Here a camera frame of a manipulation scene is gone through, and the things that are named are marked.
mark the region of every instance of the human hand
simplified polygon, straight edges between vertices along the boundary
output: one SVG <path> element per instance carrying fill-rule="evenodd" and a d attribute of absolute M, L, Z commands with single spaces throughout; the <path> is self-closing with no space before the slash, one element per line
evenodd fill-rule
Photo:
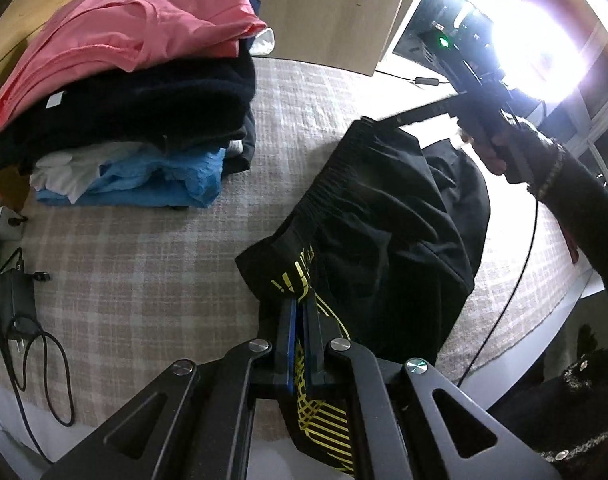
<path fill-rule="evenodd" d="M 501 126 L 490 136 L 490 142 L 476 141 L 475 132 L 480 132 L 482 126 L 473 118 L 458 121 L 462 129 L 462 139 L 470 142 L 485 167 L 495 175 L 505 175 L 510 184 L 524 182 L 524 178 L 513 167 L 514 161 L 510 156 L 503 156 L 508 152 L 508 145 L 513 144 L 519 149 L 528 163 L 534 178 L 533 183 L 539 186 L 544 182 L 546 175 L 556 158 L 555 145 L 551 140 L 539 133 L 537 128 L 526 119 L 519 118 L 519 127 L 514 121 L 502 121 Z"/>

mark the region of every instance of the pink shirt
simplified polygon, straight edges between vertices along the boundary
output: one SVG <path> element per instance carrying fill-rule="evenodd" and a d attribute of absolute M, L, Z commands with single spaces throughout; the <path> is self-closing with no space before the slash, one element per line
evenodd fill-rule
<path fill-rule="evenodd" d="M 249 0 L 73 0 L 48 20 L 0 90 L 0 128 L 62 86 L 182 56 L 236 57 L 266 27 Z"/>

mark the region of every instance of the elastic waistband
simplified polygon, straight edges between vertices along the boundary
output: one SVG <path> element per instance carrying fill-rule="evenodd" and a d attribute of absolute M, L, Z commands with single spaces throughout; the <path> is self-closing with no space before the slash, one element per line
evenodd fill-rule
<path fill-rule="evenodd" d="M 374 124 L 372 119 L 362 117 L 353 121 L 341 138 L 322 171 L 295 207 L 293 221 L 300 234 L 311 235 L 317 224 L 338 208 L 338 199 L 349 184 L 359 178 L 358 167 L 365 153 L 372 151 L 375 137 L 381 143 L 386 141 L 383 137 L 388 135 L 408 136 L 398 128 L 378 128 Z"/>

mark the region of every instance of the bed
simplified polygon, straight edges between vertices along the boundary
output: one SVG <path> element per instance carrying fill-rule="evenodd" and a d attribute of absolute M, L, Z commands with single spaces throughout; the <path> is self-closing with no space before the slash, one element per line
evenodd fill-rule
<path fill-rule="evenodd" d="M 274 232 L 351 121 L 361 115 L 380 118 L 452 92 L 448 85 L 423 89 L 381 73 L 367 77 L 287 60 L 257 59 L 256 66 L 253 111 L 258 147 L 253 167 L 228 178 L 209 209 L 52 208 L 34 200 L 24 208 L 30 218 L 21 242 L 27 270 L 46 270 L 53 277 L 36 285 L 39 317 L 68 353 L 79 421 L 66 429 L 44 411 L 35 348 L 24 399 L 31 420 L 43 421 L 37 437 L 53 459 L 174 360 L 218 359 L 255 335 L 258 302 L 237 272 L 234 257 Z M 426 146 L 454 136 L 458 128 L 443 116 L 407 130 Z M 464 149 L 479 164 L 470 147 Z M 483 167 L 482 172 L 492 205 L 482 265 L 476 288 L 437 361 L 437 368 L 451 380 L 462 375 L 497 319 L 526 257 L 532 231 L 532 196 Z M 587 269 L 583 260 L 572 264 L 557 221 L 542 206 L 523 282 L 476 362 L 474 370 L 481 370 L 471 378 L 543 325 L 564 298 L 574 304 L 569 291 L 578 288 Z M 550 338 L 556 332 L 551 330 Z M 52 360 L 49 377 L 53 403 L 60 413 L 67 413 L 58 358 Z M 482 406 L 490 405 L 489 399 L 497 399 L 508 386 L 495 387 Z M 487 383 L 477 387 L 493 389 Z M 0 422 L 28 443 L 8 389 L 0 357 Z M 276 405 L 262 402 L 254 437 L 272 441 L 285 435 Z"/>

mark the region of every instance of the clothing label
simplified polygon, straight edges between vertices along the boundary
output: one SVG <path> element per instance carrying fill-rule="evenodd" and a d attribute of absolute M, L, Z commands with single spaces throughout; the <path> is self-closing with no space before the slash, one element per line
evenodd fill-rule
<path fill-rule="evenodd" d="M 46 108 L 52 108 L 53 106 L 58 106 L 62 102 L 62 95 L 64 95 L 64 91 L 57 92 L 56 94 L 52 94 L 48 98 L 48 102 L 46 102 Z"/>

